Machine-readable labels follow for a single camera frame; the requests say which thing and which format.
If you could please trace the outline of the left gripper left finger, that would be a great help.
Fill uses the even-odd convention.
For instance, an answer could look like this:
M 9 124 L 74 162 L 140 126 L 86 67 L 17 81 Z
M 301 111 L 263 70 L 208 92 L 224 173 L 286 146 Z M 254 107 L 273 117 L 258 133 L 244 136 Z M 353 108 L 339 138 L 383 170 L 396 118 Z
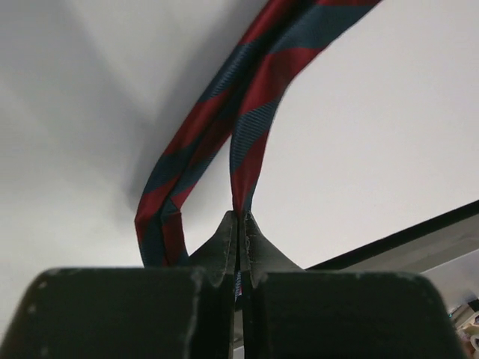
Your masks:
M 237 219 L 184 266 L 63 268 L 28 286 L 3 358 L 231 358 Z

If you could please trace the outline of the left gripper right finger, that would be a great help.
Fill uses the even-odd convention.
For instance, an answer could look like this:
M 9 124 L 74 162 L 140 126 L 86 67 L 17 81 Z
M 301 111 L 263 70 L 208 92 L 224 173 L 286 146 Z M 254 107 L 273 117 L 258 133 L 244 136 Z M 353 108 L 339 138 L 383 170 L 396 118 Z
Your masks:
M 239 221 L 247 358 L 465 358 L 434 285 L 419 274 L 305 271 Z

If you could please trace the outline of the red navy striped tie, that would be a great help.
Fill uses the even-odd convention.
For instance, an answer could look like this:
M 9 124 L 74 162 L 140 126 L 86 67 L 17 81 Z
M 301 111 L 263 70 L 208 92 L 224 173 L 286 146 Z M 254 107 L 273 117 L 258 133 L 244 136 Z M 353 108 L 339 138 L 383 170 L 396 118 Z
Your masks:
M 268 1 L 155 164 L 135 230 L 147 267 L 188 257 L 181 209 L 225 142 L 236 214 L 250 210 L 279 103 L 294 78 L 374 1 Z

